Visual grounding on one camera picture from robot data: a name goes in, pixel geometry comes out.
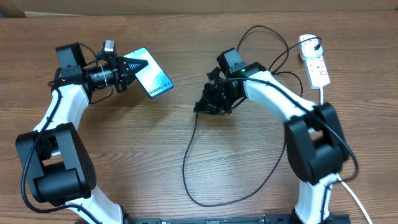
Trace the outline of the Samsung Galaxy smartphone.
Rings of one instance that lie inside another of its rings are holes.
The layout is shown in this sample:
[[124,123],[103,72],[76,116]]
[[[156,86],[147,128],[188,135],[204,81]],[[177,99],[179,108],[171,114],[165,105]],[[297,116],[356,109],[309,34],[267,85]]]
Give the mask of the Samsung Galaxy smartphone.
[[148,65],[136,73],[136,78],[151,98],[174,87],[169,76],[145,47],[124,55],[124,58],[146,60],[148,62]]

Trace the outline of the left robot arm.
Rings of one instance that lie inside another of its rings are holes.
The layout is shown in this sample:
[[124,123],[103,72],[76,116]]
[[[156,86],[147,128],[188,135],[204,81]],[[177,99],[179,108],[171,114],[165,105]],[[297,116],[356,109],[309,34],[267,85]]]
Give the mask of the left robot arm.
[[57,47],[60,66],[49,82],[52,101],[41,122],[16,138],[22,164],[21,196],[35,213],[71,210],[86,223],[132,223],[125,209],[97,186],[93,162],[78,134],[84,110],[96,90],[126,91],[148,61],[121,57],[106,40],[87,62],[84,45]]

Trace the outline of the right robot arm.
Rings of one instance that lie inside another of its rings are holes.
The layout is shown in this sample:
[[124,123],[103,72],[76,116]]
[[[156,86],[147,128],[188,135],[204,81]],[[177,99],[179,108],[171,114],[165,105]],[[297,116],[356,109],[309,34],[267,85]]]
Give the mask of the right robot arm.
[[334,223],[328,210],[331,191],[339,182],[343,163],[353,158],[335,108],[317,105],[279,83],[258,62],[248,65],[235,48],[217,57],[218,66],[207,74],[196,114],[230,114],[243,100],[261,105],[284,126],[284,144],[290,167],[300,180],[293,223]]

